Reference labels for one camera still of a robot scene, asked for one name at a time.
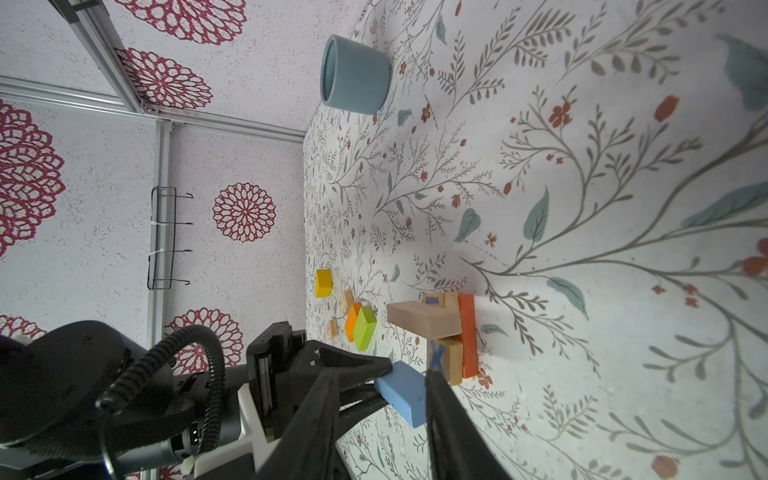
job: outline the red mandala pattern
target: red mandala pattern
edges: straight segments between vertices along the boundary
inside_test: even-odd
[[[193,110],[214,96],[205,80],[174,60],[135,48],[116,52],[136,91],[150,103]]]
[[[174,321],[165,327],[165,333],[166,335],[173,333],[187,325],[204,325],[212,329],[219,336],[227,366],[240,363],[240,354],[243,352],[243,333],[240,331],[240,325],[232,320],[232,317],[219,310],[207,308],[190,310],[174,318]],[[208,360],[202,346],[195,343],[176,355],[174,375],[204,370],[208,370]]]
[[[258,185],[230,185],[216,198],[214,221],[221,233],[232,240],[253,242],[272,230],[275,204]]]
[[[64,161],[53,137],[32,123],[28,111],[0,100],[0,257],[37,226],[53,217],[53,203],[65,190],[59,170]]]
[[[197,43],[232,41],[243,31],[245,0],[115,0],[159,31]]]
[[[29,322],[20,316],[0,315],[0,335],[13,337],[17,335],[26,335],[36,340],[45,335],[46,332],[35,322]]]

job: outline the leaf pattern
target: leaf pattern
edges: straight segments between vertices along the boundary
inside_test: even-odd
[[[765,476],[768,41],[736,4],[382,0],[354,28],[392,84],[374,117],[312,120],[306,271],[418,371],[387,303],[474,293],[453,392],[512,478]],[[313,288],[324,338],[338,293]],[[391,409],[338,441],[368,479],[431,478],[427,444]]]

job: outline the blue block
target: blue block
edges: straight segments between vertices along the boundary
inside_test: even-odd
[[[386,400],[414,429],[427,423],[427,389],[424,375],[405,362],[392,364],[392,371],[373,381]]]

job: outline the wooden block with letter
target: wooden block with letter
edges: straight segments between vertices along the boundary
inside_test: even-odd
[[[436,305],[422,302],[390,303],[386,306],[387,320],[392,325],[423,336],[427,340],[441,339],[462,332],[462,318]]]
[[[315,279],[315,297],[325,298],[331,294],[331,290],[333,290],[331,271],[317,270],[317,276]]]
[[[355,324],[357,323],[357,316],[360,313],[360,309],[362,309],[361,303],[353,303],[349,308],[349,315],[346,316],[344,331],[346,332],[346,339],[350,342],[355,341],[353,334],[355,332]]]
[[[371,343],[371,337],[373,336],[373,330],[376,328],[376,315],[373,313],[373,309],[370,306],[364,306],[360,309],[360,313],[357,315],[357,322],[355,322],[355,331],[353,337],[355,339],[355,346],[358,352],[368,349],[368,345]]]
[[[335,320],[331,320],[326,324],[326,333],[329,339],[335,339],[339,335],[339,327],[336,325]]]
[[[458,295],[458,307],[462,316],[462,332],[455,336],[464,346],[464,378],[478,374],[478,340],[475,335],[475,298],[467,293]]]
[[[440,372],[450,386],[462,384],[464,348],[453,338],[427,340],[427,368]]]
[[[442,292],[424,293],[422,295],[422,302],[426,303],[427,305],[445,307],[445,295]]]
[[[352,293],[352,290],[344,290],[339,303],[341,304],[341,311],[346,315],[349,312],[349,308],[355,303],[355,295]]]

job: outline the wooden block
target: wooden block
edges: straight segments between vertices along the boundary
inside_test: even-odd
[[[387,320],[427,340],[441,339],[462,332],[462,318],[439,306],[422,302],[390,303]]]
[[[462,384],[464,348],[453,338],[427,340],[427,368],[440,372],[450,386]]]
[[[349,312],[349,308],[355,303],[355,296],[353,295],[352,290],[344,290],[344,293],[341,294],[339,303],[341,304],[341,311],[346,315]]]
[[[325,298],[330,296],[331,290],[333,290],[331,271],[317,270],[317,277],[315,280],[315,298]]]
[[[358,352],[368,349],[374,329],[376,329],[376,315],[373,313],[373,309],[366,305],[360,309],[360,313],[357,315],[353,333]]]
[[[339,335],[339,327],[336,325],[335,320],[331,320],[326,324],[326,333],[329,339],[335,339]]]
[[[445,295],[442,292],[424,293],[422,295],[422,302],[427,305],[436,305],[445,308]]]
[[[373,388],[414,429],[427,422],[424,375],[407,363],[394,362],[390,373],[373,380]]]
[[[475,298],[467,293],[458,295],[462,315],[462,333],[455,336],[464,346],[464,378],[478,374],[478,340],[475,335]]]
[[[353,334],[355,332],[355,324],[357,323],[357,316],[360,314],[360,309],[362,309],[361,303],[353,303],[352,307],[349,308],[349,315],[346,316],[344,331],[346,332],[346,339],[350,342],[355,341]]]
[[[458,293],[456,292],[445,292],[445,308],[447,310],[451,310],[452,312],[459,312],[458,308]]]

